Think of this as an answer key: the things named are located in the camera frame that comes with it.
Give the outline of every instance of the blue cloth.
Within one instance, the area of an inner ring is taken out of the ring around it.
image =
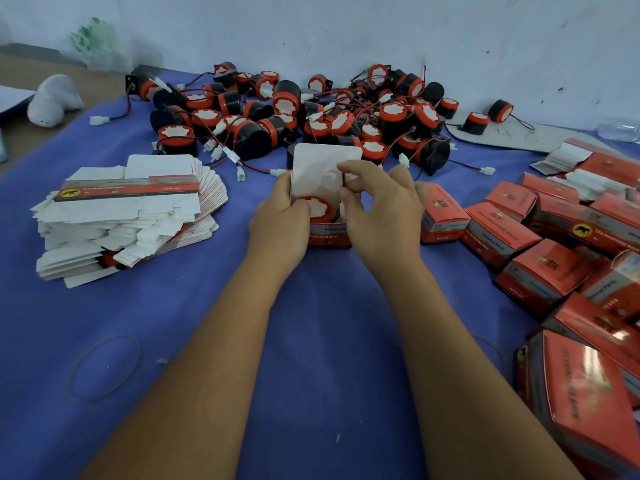
[[[169,75],[186,82],[184,75]],[[117,115],[124,100],[91,114]],[[226,162],[229,202],[207,241],[68,290],[35,272],[43,241],[29,208],[80,166],[126,164],[150,153],[150,104],[92,127],[83,115],[0,180],[0,465],[4,478],[75,477],[185,345],[243,259],[248,222],[274,177]],[[493,166],[487,177],[448,163],[428,180],[462,205],[514,182],[540,154],[455,141],[452,158]],[[634,145],[622,145],[628,150]],[[208,162],[208,156],[202,157]],[[283,148],[253,161],[284,168]],[[388,167],[395,163],[389,159]],[[412,165],[414,176],[418,168]],[[459,242],[422,257],[468,329],[511,362],[536,323],[492,286],[492,273]],[[98,342],[73,373],[76,364]],[[499,369],[496,352],[480,346]],[[128,381],[108,392],[136,364]],[[353,250],[309,250],[271,311],[237,478],[420,479],[426,468],[398,333],[380,288]]]

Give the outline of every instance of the red wire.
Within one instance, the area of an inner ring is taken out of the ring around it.
[[[395,139],[395,141],[389,145],[389,147],[387,148],[387,152],[385,153],[385,156],[382,157],[382,161],[380,162],[380,165],[382,165],[382,163],[384,163],[385,160],[387,159],[387,155],[391,151],[391,147],[395,145],[398,141],[400,141],[400,138],[402,138],[403,136],[407,136],[409,133],[411,133],[411,130],[407,131],[406,133],[402,133],[402,135],[398,136]]]

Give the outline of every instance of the rubber band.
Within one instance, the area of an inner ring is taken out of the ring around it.
[[[126,375],[124,380],[122,382],[120,382],[119,384],[117,384],[117,386],[115,386],[112,389],[110,389],[107,392],[105,392],[104,394],[101,394],[101,395],[98,395],[98,396],[95,396],[95,397],[82,397],[82,396],[80,396],[78,394],[75,394],[71,389],[71,384],[72,384],[72,382],[74,380],[74,377],[76,375],[76,371],[80,367],[80,364],[82,364],[84,359],[86,359],[89,356],[89,354],[91,354],[91,352],[96,350],[96,348],[98,348],[99,346],[107,343],[110,340],[119,339],[119,338],[132,339],[133,341],[135,341],[135,343],[137,345],[137,348],[138,348],[138,353],[136,354],[136,359],[133,362],[133,366],[131,367],[131,370]],[[89,350],[84,352],[84,354],[82,354],[82,356],[80,357],[80,359],[78,360],[78,362],[76,363],[74,368],[71,370],[71,375],[69,376],[69,380],[68,380],[68,383],[67,383],[67,390],[68,390],[69,395],[71,397],[73,397],[74,399],[77,399],[78,401],[84,401],[85,403],[87,403],[87,402],[91,402],[91,401],[98,401],[100,399],[103,399],[104,397],[107,397],[108,395],[112,394],[113,392],[117,391],[117,389],[122,387],[124,385],[124,383],[129,380],[129,378],[133,374],[133,371],[136,370],[136,367],[138,366],[138,360],[140,359],[140,352],[141,352],[140,341],[137,338],[135,338],[133,335],[119,334],[119,335],[112,335],[110,337],[107,337],[106,339],[102,339],[100,342],[98,342],[97,344],[92,346]]]

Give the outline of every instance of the white cardboard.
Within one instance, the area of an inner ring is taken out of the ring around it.
[[[334,209],[340,204],[338,189],[342,172],[336,165],[345,160],[360,160],[362,148],[332,144],[299,143],[291,174],[291,201],[313,196],[327,200]]]

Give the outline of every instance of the cardboard box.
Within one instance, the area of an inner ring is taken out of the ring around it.
[[[633,408],[640,407],[640,331],[580,293],[572,293],[542,327],[612,359],[620,367]]]
[[[623,320],[640,313],[640,255],[623,252],[585,283],[581,293]]]
[[[457,241],[469,224],[469,214],[438,184],[428,184],[420,242]]]
[[[519,395],[584,475],[640,472],[636,421],[612,359],[547,330],[516,357]]]
[[[544,239],[512,259],[494,283],[534,314],[549,311],[593,272],[579,254]]]
[[[640,163],[600,152],[592,153],[578,168],[629,187],[638,185],[640,179]]]
[[[489,202],[465,209],[471,217],[460,241],[494,269],[501,269],[511,257],[542,240]]]
[[[640,206],[605,193],[574,220],[572,233],[611,255],[640,252]]]
[[[580,219],[587,210],[585,205],[549,194],[539,194],[536,206],[525,224],[540,236],[572,248],[579,242],[572,233],[573,222]]]
[[[535,175],[524,172],[520,179],[520,184],[538,196],[540,196],[540,194],[547,194],[563,200],[568,200],[569,202],[580,203],[580,195],[578,195],[578,191],[576,189],[569,187],[568,185],[552,182],[546,178],[536,177]]]
[[[507,213],[518,222],[527,217],[536,203],[536,195],[532,191],[510,182],[500,182],[484,199],[493,206]]]
[[[324,201],[332,209],[327,222],[314,217],[310,222],[309,246],[344,248],[351,245],[347,224],[340,215],[338,189],[345,179],[336,165],[345,160],[360,160],[359,146],[332,146],[327,144],[299,143],[296,145],[291,174],[291,201],[299,198]]]

